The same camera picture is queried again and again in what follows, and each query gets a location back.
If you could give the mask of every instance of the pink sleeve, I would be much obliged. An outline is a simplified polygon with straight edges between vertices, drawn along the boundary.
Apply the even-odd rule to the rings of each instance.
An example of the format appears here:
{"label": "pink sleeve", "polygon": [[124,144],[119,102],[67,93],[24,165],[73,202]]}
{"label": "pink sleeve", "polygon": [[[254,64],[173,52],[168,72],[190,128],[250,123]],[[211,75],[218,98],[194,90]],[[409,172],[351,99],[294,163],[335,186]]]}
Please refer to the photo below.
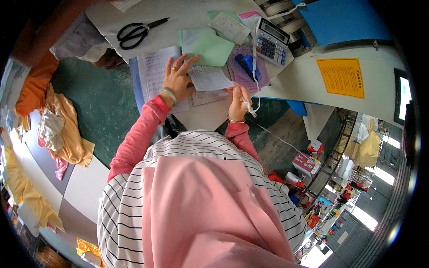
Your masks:
{"label": "pink sleeve", "polygon": [[159,96],[143,105],[142,115],[131,127],[116,156],[110,162],[107,182],[119,174],[130,174],[143,159],[157,126],[165,121],[169,111],[171,109]]}
{"label": "pink sleeve", "polygon": [[247,124],[231,123],[228,121],[228,127],[225,131],[225,137],[230,140],[235,146],[237,146],[238,149],[245,151],[254,159],[256,159],[263,168],[261,159],[259,158],[255,147],[253,147],[252,141],[250,141],[249,134],[247,133],[248,130],[249,126]]}

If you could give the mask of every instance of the black scissors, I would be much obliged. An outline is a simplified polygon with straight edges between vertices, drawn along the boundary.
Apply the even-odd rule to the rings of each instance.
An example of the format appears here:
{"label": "black scissors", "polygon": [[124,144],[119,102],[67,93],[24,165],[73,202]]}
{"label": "black scissors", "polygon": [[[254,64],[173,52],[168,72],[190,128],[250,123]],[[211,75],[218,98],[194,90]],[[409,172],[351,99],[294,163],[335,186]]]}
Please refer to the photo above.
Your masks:
{"label": "black scissors", "polygon": [[[143,41],[143,39],[148,35],[149,29],[156,27],[158,25],[161,25],[164,22],[167,22],[168,19],[169,18],[163,18],[163,19],[160,19],[158,21],[154,21],[152,23],[149,23],[148,25],[145,25],[144,23],[130,23],[130,24],[122,27],[122,29],[119,31],[118,35],[116,36],[118,41],[120,41],[119,42],[120,48],[123,50],[128,50],[128,49],[133,49],[136,46],[140,45],[140,43]],[[120,35],[123,33],[123,31],[125,29],[130,28],[130,27],[134,27],[134,26],[137,26],[137,27],[132,29],[131,32],[127,33],[124,37],[120,37]],[[134,34],[135,32],[137,32],[141,29],[144,29],[144,30],[140,33]],[[129,40],[134,39],[134,38],[139,38],[139,37],[140,37],[140,39],[134,45],[131,45],[129,47],[124,46],[124,42],[129,41]]]}

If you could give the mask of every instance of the green floor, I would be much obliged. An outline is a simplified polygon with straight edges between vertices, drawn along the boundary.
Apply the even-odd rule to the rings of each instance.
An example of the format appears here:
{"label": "green floor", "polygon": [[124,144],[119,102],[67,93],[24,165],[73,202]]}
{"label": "green floor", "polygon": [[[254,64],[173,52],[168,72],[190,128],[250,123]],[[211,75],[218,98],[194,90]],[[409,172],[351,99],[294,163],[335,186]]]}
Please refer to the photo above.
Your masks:
{"label": "green floor", "polygon": [[[129,67],[124,64],[105,70],[67,58],[60,61],[52,84],[55,92],[63,93],[73,102],[82,137],[95,144],[94,155],[109,167],[118,146],[139,117]],[[257,99],[253,102],[256,108]],[[256,122],[304,151],[309,143],[304,122],[289,108],[284,100],[261,99]],[[332,118],[321,134],[325,136],[323,140],[329,141],[335,133],[338,123]],[[226,125],[225,122],[218,130],[224,133]],[[289,170],[294,171],[291,160],[296,151],[252,122],[248,125],[249,136],[265,168],[275,170],[281,177]]]}

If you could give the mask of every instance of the monitor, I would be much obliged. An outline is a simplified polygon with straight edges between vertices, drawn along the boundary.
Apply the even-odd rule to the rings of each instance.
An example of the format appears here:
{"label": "monitor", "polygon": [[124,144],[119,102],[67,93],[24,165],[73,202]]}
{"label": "monitor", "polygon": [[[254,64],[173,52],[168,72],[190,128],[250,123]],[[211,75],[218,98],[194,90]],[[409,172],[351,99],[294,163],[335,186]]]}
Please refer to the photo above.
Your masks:
{"label": "monitor", "polygon": [[411,91],[410,91],[410,83],[408,81],[407,73],[395,69],[395,87],[396,87],[396,95],[395,95],[395,115],[393,117],[393,121],[398,124],[404,125],[405,123],[405,113],[407,111],[407,104],[410,103],[411,100]]}

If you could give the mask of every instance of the hand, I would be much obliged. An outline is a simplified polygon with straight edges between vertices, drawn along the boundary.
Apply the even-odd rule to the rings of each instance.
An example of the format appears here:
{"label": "hand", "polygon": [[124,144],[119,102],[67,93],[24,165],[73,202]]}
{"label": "hand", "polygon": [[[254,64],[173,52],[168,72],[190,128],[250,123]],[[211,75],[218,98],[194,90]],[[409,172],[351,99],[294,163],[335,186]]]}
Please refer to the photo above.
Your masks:
{"label": "hand", "polygon": [[[188,54],[181,55],[172,66],[173,58],[169,58],[167,62],[167,66],[165,67],[165,79],[163,88],[168,89],[171,91],[171,93],[174,94],[174,96],[177,99],[177,102],[180,102],[184,98],[190,96],[194,91],[195,87],[188,86],[189,83],[192,83],[189,76],[187,76],[187,72],[189,68],[198,60],[198,55],[195,55],[194,57],[187,60],[185,63],[181,64]],[[170,108],[173,107],[174,101],[171,98],[171,96],[163,91],[160,94],[161,99],[169,106]]]}
{"label": "hand", "polygon": [[232,81],[232,83],[235,86],[227,88],[228,92],[233,96],[233,102],[230,105],[228,116],[231,120],[242,121],[247,112],[247,105],[243,102],[241,96],[243,96],[250,105],[252,105],[252,99],[250,98],[247,88],[243,87],[239,83],[235,83],[234,81]]}

